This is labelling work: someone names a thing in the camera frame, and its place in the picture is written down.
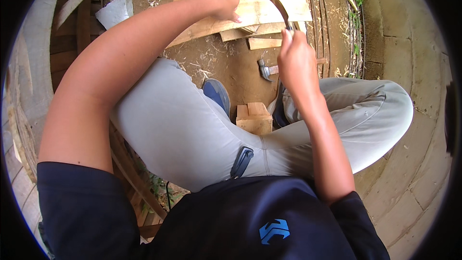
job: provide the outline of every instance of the logo on shirt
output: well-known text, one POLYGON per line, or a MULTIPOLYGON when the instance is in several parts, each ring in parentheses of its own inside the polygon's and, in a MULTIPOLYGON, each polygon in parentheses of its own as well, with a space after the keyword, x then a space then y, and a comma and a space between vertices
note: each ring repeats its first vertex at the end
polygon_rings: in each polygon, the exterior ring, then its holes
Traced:
POLYGON ((274 219, 279 223, 271 223, 269 226, 269 222, 264 224, 262 228, 258 231, 260 232, 260 239, 262 240, 263 245, 269 245, 268 240, 271 239, 274 235, 283 235, 282 239, 286 239, 288 235, 290 235, 289 227, 287 226, 286 220, 283 219, 274 219))

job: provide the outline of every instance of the person's right arm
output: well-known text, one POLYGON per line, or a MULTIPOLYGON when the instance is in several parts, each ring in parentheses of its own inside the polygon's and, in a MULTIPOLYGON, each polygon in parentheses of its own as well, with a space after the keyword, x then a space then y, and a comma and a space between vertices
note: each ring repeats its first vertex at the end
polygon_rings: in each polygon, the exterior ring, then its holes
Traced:
POLYGON ((279 76, 309 130, 317 192, 331 205, 355 191, 353 173, 326 100, 319 89, 315 51, 303 32, 282 31, 279 76))

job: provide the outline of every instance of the black cord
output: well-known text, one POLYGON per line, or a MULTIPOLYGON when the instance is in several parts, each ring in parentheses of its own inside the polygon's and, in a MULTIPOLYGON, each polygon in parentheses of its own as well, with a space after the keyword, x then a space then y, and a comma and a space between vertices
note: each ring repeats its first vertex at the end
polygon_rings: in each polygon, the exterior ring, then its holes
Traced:
POLYGON ((167 184, 165 185, 165 190, 167 191, 167 203, 169 203, 169 212, 170 212, 172 208, 170 207, 169 183, 170 182, 167 182, 167 184))

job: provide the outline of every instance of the gray pants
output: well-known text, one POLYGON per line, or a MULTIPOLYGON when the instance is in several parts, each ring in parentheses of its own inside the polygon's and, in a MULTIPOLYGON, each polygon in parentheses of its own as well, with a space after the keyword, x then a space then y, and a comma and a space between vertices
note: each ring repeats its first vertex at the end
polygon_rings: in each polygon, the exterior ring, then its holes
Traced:
MULTIPOLYGON (((326 78, 319 85, 353 173, 383 156, 411 124, 412 101, 394 82, 326 78)), ((230 176, 242 146, 255 154, 245 177, 312 177, 308 129, 288 94, 284 102, 292 124, 253 135, 232 124, 176 61, 158 59, 119 101, 111 119, 149 171, 197 192, 230 176)))

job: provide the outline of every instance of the hand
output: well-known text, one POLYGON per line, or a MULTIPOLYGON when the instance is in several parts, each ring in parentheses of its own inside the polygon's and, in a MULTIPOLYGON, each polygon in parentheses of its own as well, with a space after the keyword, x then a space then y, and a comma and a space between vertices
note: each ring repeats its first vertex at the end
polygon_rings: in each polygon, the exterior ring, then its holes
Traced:
POLYGON ((278 56, 279 77, 297 101, 304 96, 319 95, 319 77, 314 49, 306 42, 301 31, 295 31, 292 38, 287 29, 283 29, 281 52, 278 56))
POLYGON ((238 4, 239 0, 217 0, 218 9, 212 17, 218 20, 232 20, 241 23, 240 16, 234 12, 238 4))

